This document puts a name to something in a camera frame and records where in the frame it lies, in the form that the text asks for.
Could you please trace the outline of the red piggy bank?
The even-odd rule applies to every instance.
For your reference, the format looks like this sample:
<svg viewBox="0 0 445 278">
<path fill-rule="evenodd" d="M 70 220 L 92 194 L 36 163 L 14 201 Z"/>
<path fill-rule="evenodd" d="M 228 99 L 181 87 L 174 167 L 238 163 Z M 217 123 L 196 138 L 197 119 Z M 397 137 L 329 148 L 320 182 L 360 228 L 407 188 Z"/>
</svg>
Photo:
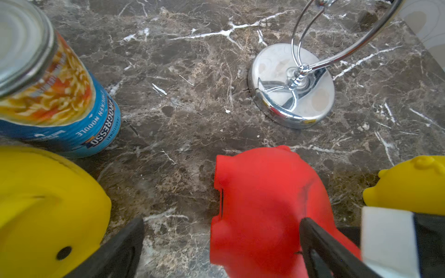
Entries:
<svg viewBox="0 0 445 278">
<path fill-rule="evenodd" d="M 316 171 L 289 147 L 256 148 L 216 158 L 220 212 L 210 229 L 210 261 L 231 278 L 305 278 L 299 226 L 308 217 L 354 256 L 336 227 Z"/>
</svg>

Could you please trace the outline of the yellow piggy bank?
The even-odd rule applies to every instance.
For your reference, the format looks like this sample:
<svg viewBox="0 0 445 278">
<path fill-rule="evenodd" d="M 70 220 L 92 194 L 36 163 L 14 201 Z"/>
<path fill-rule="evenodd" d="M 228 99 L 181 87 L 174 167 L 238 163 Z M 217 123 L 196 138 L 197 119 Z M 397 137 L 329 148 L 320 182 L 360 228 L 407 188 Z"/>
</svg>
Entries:
<svg viewBox="0 0 445 278">
<path fill-rule="evenodd" d="M 100 247 L 111 200 L 75 163 L 1 147 L 1 276 L 62 278 Z"/>
<path fill-rule="evenodd" d="M 445 215 L 444 156 L 417 156 L 380 170 L 378 177 L 363 191 L 367 206 Z"/>
</svg>

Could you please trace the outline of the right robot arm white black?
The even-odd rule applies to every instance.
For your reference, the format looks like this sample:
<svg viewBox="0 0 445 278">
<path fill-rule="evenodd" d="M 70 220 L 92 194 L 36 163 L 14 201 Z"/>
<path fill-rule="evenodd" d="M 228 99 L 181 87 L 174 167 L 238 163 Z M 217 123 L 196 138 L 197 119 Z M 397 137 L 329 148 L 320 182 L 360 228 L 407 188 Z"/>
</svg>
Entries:
<svg viewBox="0 0 445 278">
<path fill-rule="evenodd" d="M 365 207 L 360 227 L 340 231 L 361 251 L 362 262 L 382 278 L 442 278 L 445 218 Z"/>
</svg>

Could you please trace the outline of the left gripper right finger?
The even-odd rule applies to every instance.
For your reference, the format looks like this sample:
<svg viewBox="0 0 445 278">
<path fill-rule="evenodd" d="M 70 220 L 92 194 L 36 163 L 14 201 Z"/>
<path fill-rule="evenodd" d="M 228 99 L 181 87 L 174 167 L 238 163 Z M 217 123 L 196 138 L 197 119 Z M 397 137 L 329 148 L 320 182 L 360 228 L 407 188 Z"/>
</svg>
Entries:
<svg viewBox="0 0 445 278">
<path fill-rule="evenodd" d="M 300 243 L 310 278 L 379 277 L 310 218 L 300 222 Z"/>
</svg>

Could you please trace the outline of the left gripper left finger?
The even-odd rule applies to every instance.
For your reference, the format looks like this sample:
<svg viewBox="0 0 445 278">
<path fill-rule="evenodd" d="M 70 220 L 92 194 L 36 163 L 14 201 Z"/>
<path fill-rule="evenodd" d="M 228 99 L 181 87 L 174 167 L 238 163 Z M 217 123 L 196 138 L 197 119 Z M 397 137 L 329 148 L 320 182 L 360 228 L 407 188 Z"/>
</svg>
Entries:
<svg viewBox="0 0 445 278">
<path fill-rule="evenodd" d="M 130 221 L 67 278 L 133 278 L 137 272 L 144 240 L 144 221 Z"/>
</svg>

